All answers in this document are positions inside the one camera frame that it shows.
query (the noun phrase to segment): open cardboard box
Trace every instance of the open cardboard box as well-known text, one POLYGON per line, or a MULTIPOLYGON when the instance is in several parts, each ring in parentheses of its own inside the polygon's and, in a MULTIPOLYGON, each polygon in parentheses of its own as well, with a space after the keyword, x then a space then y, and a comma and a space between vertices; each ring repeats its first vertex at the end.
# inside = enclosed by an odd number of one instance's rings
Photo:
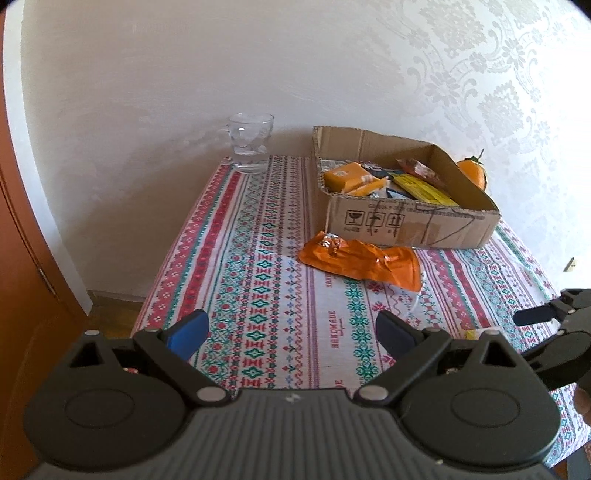
POLYGON ((417 248, 479 248, 501 214, 441 148, 428 142, 367 130, 314 127, 311 172, 316 230, 374 245, 417 248), (399 168, 397 158, 415 158, 434 170, 459 207, 412 200, 374 199, 327 193, 320 159, 372 161, 399 168))

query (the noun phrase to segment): water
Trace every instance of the water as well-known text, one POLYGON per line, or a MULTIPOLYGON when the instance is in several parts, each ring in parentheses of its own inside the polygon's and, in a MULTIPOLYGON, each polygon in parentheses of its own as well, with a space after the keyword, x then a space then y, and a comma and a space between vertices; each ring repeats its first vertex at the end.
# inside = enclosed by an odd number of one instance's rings
POLYGON ((240 173, 254 175, 267 170, 269 165, 269 154, 258 153, 254 150, 234 147, 232 153, 232 163, 234 170, 240 173))

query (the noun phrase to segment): printed symbols on box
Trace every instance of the printed symbols on box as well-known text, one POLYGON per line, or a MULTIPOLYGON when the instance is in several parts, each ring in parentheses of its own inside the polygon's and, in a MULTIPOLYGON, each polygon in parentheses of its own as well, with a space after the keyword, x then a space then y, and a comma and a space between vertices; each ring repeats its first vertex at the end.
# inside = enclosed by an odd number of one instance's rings
POLYGON ((400 213, 390 213, 390 215, 388 215, 388 221, 386 222, 386 226, 399 227, 400 225, 402 225, 403 221, 404 215, 401 215, 400 213))
POLYGON ((363 217, 365 217, 365 212, 347 210, 345 225, 363 225, 363 217))
POLYGON ((385 213, 381 212, 369 212, 368 219, 365 221, 366 226, 382 226, 384 219, 386 218, 385 213))

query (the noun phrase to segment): table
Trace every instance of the table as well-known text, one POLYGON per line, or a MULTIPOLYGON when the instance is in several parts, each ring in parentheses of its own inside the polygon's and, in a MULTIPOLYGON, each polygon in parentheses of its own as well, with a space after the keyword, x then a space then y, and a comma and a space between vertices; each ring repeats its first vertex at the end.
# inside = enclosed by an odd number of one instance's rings
MULTIPOLYGON (((423 289, 415 301, 388 284, 324 273, 297 261, 316 232, 308 221, 303 158, 273 157, 266 174, 220 166, 190 212, 154 283, 135 330, 168 327, 194 309, 210 316, 210 338, 191 359, 223 387, 346 387, 392 363, 375 338, 388 309, 418 329, 502 327, 529 348, 557 323, 517 328, 517 309, 556 295, 543 270, 501 222, 484 248, 417 251, 423 289)), ((573 387, 553 391, 561 432, 547 463, 585 444, 590 429, 574 412, 573 387)))

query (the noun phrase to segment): orange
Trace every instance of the orange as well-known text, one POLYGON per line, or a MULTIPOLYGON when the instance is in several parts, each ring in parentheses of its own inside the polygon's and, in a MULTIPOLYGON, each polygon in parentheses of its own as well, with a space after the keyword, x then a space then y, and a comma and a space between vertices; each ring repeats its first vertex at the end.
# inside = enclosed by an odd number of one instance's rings
POLYGON ((486 188, 486 172, 482 166, 482 162, 480 162, 483 153, 484 149, 477 157, 465 158, 456 163, 457 167, 463 172, 463 174, 481 190, 486 188))

